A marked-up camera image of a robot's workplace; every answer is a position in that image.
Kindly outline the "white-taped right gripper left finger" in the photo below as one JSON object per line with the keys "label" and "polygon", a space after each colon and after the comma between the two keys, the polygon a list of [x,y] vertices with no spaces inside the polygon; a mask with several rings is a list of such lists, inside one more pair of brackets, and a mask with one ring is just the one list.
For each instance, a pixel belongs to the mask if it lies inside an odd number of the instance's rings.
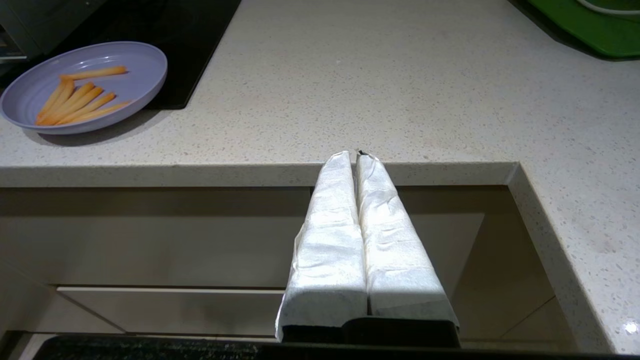
{"label": "white-taped right gripper left finger", "polygon": [[332,155],[318,173],[275,320],[275,337],[292,326],[341,328],[366,317],[364,240],[348,151]]}

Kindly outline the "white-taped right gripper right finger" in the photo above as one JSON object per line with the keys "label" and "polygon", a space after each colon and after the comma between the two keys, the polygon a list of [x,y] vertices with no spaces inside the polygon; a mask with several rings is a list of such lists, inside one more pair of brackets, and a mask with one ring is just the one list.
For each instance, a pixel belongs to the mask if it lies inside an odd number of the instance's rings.
{"label": "white-taped right gripper right finger", "polygon": [[371,315],[448,321],[458,329],[450,299],[384,164],[359,153],[356,181]]}

